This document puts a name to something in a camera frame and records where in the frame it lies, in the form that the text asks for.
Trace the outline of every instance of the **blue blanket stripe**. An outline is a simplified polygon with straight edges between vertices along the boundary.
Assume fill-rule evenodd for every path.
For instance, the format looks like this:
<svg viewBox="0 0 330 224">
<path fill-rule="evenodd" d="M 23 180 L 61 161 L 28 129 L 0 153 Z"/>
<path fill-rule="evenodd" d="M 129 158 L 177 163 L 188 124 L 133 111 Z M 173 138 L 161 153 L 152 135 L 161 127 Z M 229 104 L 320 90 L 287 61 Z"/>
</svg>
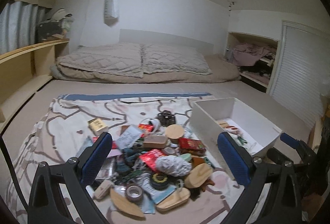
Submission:
<svg viewBox="0 0 330 224">
<path fill-rule="evenodd" d="M 146 97 L 205 97 L 211 95 L 210 93 L 129 93 L 129 94 L 61 94 L 59 99 L 65 100 L 112 100 L 119 98 L 146 98 Z"/>
</svg>

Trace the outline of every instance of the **wall-mounted white bag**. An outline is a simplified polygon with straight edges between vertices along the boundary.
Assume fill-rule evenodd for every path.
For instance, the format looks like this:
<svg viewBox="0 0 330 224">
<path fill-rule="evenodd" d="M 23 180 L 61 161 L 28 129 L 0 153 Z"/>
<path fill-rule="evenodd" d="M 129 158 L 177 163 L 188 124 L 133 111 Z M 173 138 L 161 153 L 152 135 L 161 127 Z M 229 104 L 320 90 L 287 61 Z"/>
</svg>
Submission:
<svg viewBox="0 0 330 224">
<path fill-rule="evenodd" d="M 118 17 L 118 0 L 104 0 L 104 19 L 112 20 Z"/>
</svg>

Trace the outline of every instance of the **screw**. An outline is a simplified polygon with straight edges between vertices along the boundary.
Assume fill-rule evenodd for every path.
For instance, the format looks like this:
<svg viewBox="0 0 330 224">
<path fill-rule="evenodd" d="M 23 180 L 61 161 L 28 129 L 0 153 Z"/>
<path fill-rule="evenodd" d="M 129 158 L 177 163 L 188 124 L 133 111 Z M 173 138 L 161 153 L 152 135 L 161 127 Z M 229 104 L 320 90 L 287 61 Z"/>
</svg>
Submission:
<svg viewBox="0 0 330 224">
<path fill-rule="evenodd" d="M 292 166 L 292 162 L 290 162 L 290 161 L 285 161 L 285 162 L 284 162 L 284 165 L 285 165 L 286 167 L 291 167 L 291 166 Z"/>
<path fill-rule="evenodd" d="M 69 164 L 75 164 L 78 161 L 77 157 L 71 157 L 68 159 L 68 163 Z"/>
<path fill-rule="evenodd" d="M 262 159 L 260 157 L 254 157 L 253 162 L 256 164 L 260 164 L 260 163 L 262 163 Z"/>
<path fill-rule="evenodd" d="M 45 166 L 46 166 L 46 162 L 39 163 L 39 167 L 45 167 Z"/>
</svg>

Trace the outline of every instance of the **white patterned blanket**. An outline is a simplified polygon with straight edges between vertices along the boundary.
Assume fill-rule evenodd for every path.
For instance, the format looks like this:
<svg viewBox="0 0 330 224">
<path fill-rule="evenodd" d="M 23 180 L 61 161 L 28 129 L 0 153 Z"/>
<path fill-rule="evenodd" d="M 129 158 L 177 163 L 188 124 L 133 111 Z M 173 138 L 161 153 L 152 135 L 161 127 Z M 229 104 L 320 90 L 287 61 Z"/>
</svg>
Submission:
<svg viewBox="0 0 330 224">
<path fill-rule="evenodd" d="M 192 102 L 200 99 L 214 99 L 211 95 L 92 101 L 66 100 L 65 97 L 52 101 L 47 114 L 34 126 L 14 161 L 15 171 L 27 201 L 38 163 L 46 161 L 49 165 L 55 165 L 64 163 L 69 157 L 75 156 L 87 136 L 92 135 L 88 128 L 88 120 L 101 118 L 110 127 L 109 133 L 115 140 L 119 135 L 121 125 L 138 124 L 147 117 L 155 117 L 157 113 L 165 109 L 175 113 L 177 123 L 188 125 Z M 208 157 L 217 166 L 216 161 L 209 154 Z M 220 167 L 215 169 L 212 179 L 215 186 L 208 186 L 207 191 L 202 193 L 196 201 L 189 200 L 185 206 L 167 214 L 156 212 L 154 215 L 145 215 L 144 222 L 165 224 L 184 215 L 186 222 L 191 224 L 220 223 L 244 188 L 232 181 Z M 61 189 L 73 219 L 77 223 L 82 223 L 65 185 L 62 185 Z M 110 197 L 107 196 L 95 204 L 110 224 L 141 223 L 141 221 L 128 218 L 117 211 L 111 211 L 109 199 Z M 18 198 L 12 181 L 7 189 L 6 203 L 20 223 L 27 223 L 27 212 Z"/>
</svg>

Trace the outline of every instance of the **blue gripper pad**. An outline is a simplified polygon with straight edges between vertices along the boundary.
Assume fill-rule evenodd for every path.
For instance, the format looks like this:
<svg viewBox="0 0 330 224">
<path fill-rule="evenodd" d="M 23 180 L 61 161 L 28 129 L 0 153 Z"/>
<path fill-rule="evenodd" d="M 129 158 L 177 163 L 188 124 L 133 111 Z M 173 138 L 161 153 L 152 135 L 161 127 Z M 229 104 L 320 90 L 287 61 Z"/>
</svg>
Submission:
<svg viewBox="0 0 330 224">
<path fill-rule="evenodd" d="M 84 188 L 93 184 L 111 148 L 112 137 L 104 132 L 93 146 L 86 148 L 79 156 L 80 183 Z"/>
<path fill-rule="evenodd" d="M 293 137 L 289 136 L 288 134 L 282 133 L 279 138 L 281 141 L 283 141 L 285 144 L 287 144 L 291 148 L 293 148 L 293 149 L 298 148 L 299 141 L 294 139 Z"/>
<path fill-rule="evenodd" d="M 251 182 L 250 168 L 246 164 L 246 161 L 244 161 L 244 159 L 238 153 L 237 150 L 239 149 L 237 147 L 242 148 L 243 150 L 245 149 L 238 146 L 228 133 L 226 135 L 225 133 L 219 134 L 217 141 L 218 149 L 225 159 L 227 165 L 229 166 L 229 169 L 235 177 L 236 182 L 240 185 L 243 185 L 244 187 L 247 187 Z"/>
</svg>

